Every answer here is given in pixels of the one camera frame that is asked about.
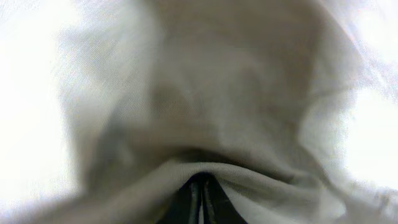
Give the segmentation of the khaki green shorts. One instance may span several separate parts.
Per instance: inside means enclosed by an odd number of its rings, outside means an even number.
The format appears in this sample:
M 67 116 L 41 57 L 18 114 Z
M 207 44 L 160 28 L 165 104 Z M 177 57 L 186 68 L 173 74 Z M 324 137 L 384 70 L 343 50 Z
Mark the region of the khaki green shorts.
M 396 1 L 2 1 L 1 222 L 397 222 Z

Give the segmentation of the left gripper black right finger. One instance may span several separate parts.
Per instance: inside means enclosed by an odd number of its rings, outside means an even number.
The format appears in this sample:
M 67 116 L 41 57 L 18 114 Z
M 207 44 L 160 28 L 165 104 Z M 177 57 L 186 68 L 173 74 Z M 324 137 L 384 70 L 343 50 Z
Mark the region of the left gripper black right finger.
M 238 213 L 215 176 L 201 174 L 204 224 L 248 224 Z

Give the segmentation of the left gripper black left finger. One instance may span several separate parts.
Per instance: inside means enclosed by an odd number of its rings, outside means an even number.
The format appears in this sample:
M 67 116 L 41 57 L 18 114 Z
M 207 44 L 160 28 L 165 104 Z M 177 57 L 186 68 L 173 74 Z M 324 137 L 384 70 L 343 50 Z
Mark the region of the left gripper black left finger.
M 176 191 L 157 224 L 199 224 L 203 177 L 195 174 Z

